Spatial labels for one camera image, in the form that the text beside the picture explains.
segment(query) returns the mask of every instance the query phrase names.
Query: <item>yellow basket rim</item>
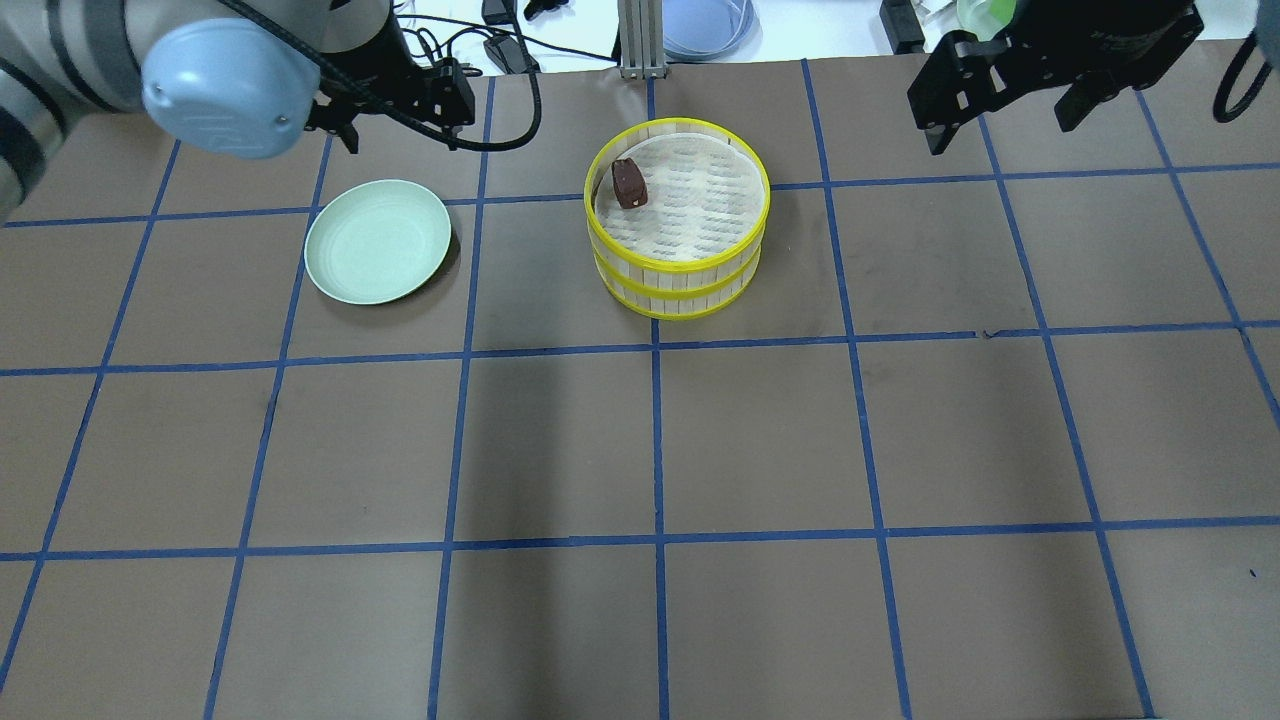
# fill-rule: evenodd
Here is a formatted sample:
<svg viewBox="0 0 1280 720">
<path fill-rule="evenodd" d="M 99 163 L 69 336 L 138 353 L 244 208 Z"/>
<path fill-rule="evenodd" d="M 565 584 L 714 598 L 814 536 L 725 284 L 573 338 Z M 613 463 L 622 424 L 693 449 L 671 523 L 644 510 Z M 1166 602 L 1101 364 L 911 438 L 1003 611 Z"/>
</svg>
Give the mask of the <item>yellow basket rim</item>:
<svg viewBox="0 0 1280 720">
<path fill-rule="evenodd" d="M 751 263 L 749 260 L 745 266 L 750 266 L 750 265 L 751 265 Z M 742 283 L 742 287 L 737 288 L 737 292 L 735 292 L 733 295 L 728 296 L 728 300 L 726 300 L 724 302 L 721 302 L 719 305 L 716 305 L 714 307 L 708 307 L 707 310 L 699 310 L 696 313 L 687 313 L 685 315 L 680 315 L 680 314 L 675 314 L 675 313 L 658 313 L 657 310 L 645 310 L 644 307 L 636 305 L 635 302 L 631 302 L 626 297 L 622 297 L 622 295 L 612 284 L 609 284 L 609 282 L 604 278 L 603 273 L 600 274 L 600 279 L 604 281 L 604 283 L 603 283 L 604 284 L 604 290 L 609 291 L 609 295 L 612 295 L 613 299 L 617 300 L 618 302 L 621 302 L 622 306 L 626 307 L 627 310 L 631 310 L 632 313 L 639 313 L 639 314 L 641 314 L 641 315 L 644 315 L 646 318 L 653 318 L 655 320 L 669 320 L 669 322 L 698 320 L 700 318 L 705 318 L 705 316 L 712 315 L 714 313 L 719 313 L 721 310 L 723 310 L 723 309 L 728 307 L 730 305 L 732 305 L 735 300 L 737 300 L 739 297 L 741 297 L 742 293 L 746 292 L 746 288 L 750 287 L 750 284 L 751 284 L 750 281 Z"/>
<path fill-rule="evenodd" d="M 746 152 L 748 158 L 751 159 L 751 163 L 754 163 L 755 168 L 760 172 L 760 182 L 764 183 L 764 206 L 760 208 L 760 217 L 755 219 L 755 224 L 751 225 L 751 229 L 748 231 L 745 236 L 742 236 L 742 240 L 733 243 L 733 246 L 730 247 L 728 250 L 712 255 L 710 258 L 703 258 L 701 260 L 654 260 L 653 258 L 645 258 L 639 252 L 623 247 L 621 242 L 614 240 L 613 236 L 611 236 L 604 229 L 604 225 L 600 224 L 600 219 L 595 217 L 595 204 L 593 202 L 593 193 L 595 188 L 591 187 L 591 179 L 595 177 L 595 170 L 596 168 L 600 167 L 600 160 L 604 159 L 605 152 L 608 152 L 609 149 L 612 149 L 614 145 L 617 145 L 618 142 L 621 142 L 627 136 L 635 132 L 655 126 L 675 124 L 675 123 L 701 126 L 728 136 L 733 142 L 736 142 L 742 149 L 742 151 Z M 760 161 L 760 156 L 755 154 L 755 150 L 750 145 L 748 145 L 745 140 L 742 140 L 733 132 L 716 123 L 699 120 L 698 118 L 658 118 L 654 120 L 640 123 L 637 126 L 632 126 L 620 132 L 618 135 L 613 136 L 613 140 L 604 143 L 604 147 L 602 147 L 600 151 L 595 154 L 595 159 L 591 160 L 591 167 L 586 170 L 586 181 L 582 184 L 582 204 L 586 206 L 586 222 L 590 225 L 591 232 L 595 233 L 595 236 L 599 237 L 602 242 L 604 242 L 604 246 L 608 247 L 620 258 L 622 258 L 623 260 L 626 260 L 627 263 L 639 265 L 646 270 L 658 270 L 668 273 L 696 273 L 700 270 L 709 270 L 712 268 L 716 268 L 724 260 L 740 254 L 756 234 L 762 234 L 764 232 L 764 222 L 769 217 L 769 206 L 772 205 L 772 201 L 773 201 L 773 192 L 772 188 L 769 187 L 769 173 L 768 170 L 764 169 L 764 163 Z"/>
<path fill-rule="evenodd" d="M 630 290 L 631 292 L 636 292 L 639 295 L 643 295 L 653 300 L 696 300 L 704 295 L 710 295 L 713 292 L 724 290 L 726 287 L 732 284 L 733 281 L 741 278 L 746 273 L 746 269 L 751 266 L 751 260 L 754 260 L 760 254 L 760 250 L 762 247 L 756 247 L 755 250 L 753 250 L 751 255 L 746 259 L 746 261 L 742 263 L 741 266 L 730 273 L 727 277 L 723 277 L 713 283 L 704 284 L 701 287 L 695 287 L 692 290 L 662 290 L 657 287 L 649 287 L 644 283 L 636 282 L 628 277 L 620 274 L 618 269 L 614 268 L 612 264 L 609 264 L 609 261 L 605 260 L 603 255 L 600 255 L 600 250 L 596 249 L 595 246 L 591 247 L 591 255 L 595 256 L 595 263 L 598 266 L 603 266 L 604 272 L 609 273 L 609 275 L 613 279 L 626 286 L 626 288 Z"/>
</svg>

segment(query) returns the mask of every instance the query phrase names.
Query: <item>white plate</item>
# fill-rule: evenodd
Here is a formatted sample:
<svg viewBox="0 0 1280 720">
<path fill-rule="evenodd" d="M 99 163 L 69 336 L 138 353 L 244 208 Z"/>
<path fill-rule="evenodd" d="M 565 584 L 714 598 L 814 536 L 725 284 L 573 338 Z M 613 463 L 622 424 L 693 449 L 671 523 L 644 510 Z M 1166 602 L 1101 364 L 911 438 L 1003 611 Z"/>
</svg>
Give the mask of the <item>white plate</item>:
<svg viewBox="0 0 1280 720">
<path fill-rule="evenodd" d="M 307 232 L 303 260 L 321 292 L 352 305 L 404 297 L 449 250 L 449 213 L 408 181 L 365 183 L 334 199 Z"/>
</svg>

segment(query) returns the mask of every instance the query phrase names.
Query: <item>metal post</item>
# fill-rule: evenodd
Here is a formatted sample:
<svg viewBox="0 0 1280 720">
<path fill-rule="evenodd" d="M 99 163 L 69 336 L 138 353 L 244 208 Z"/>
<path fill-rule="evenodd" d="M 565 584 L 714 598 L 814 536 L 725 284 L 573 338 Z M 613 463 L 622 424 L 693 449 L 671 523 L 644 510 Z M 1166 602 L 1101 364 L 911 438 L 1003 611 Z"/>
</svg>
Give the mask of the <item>metal post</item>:
<svg viewBox="0 0 1280 720">
<path fill-rule="evenodd" d="M 618 0 L 622 78 L 667 77 L 662 42 L 662 0 Z"/>
</svg>

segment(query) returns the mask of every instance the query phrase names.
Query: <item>brown object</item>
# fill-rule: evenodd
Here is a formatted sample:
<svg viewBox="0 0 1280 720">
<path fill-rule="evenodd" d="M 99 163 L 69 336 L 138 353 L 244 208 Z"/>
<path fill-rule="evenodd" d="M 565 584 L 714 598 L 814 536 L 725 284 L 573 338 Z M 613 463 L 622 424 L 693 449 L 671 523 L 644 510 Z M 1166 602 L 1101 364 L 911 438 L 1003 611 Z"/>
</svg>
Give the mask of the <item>brown object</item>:
<svg viewBox="0 0 1280 720">
<path fill-rule="evenodd" d="M 649 187 L 644 183 L 640 165 L 631 158 L 613 161 L 613 195 L 623 210 L 639 208 L 649 202 Z"/>
</svg>

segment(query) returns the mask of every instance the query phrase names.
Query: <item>basket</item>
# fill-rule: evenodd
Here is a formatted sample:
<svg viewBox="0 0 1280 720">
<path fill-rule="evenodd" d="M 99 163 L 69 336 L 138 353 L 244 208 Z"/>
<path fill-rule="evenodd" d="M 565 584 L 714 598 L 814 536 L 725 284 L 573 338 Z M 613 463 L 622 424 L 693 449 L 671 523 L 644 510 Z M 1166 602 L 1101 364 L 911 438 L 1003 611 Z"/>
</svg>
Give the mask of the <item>basket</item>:
<svg viewBox="0 0 1280 720">
<path fill-rule="evenodd" d="M 649 181 L 649 205 L 636 210 L 613 199 L 611 167 L 623 156 L 635 156 Z M 600 279 L 618 302 L 650 318 L 710 315 L 755 277 L 769 200 L 764 165 L 732 132 L 691 118 L 635 126 L 611 140 L 586 174 Z"/>
</svg>

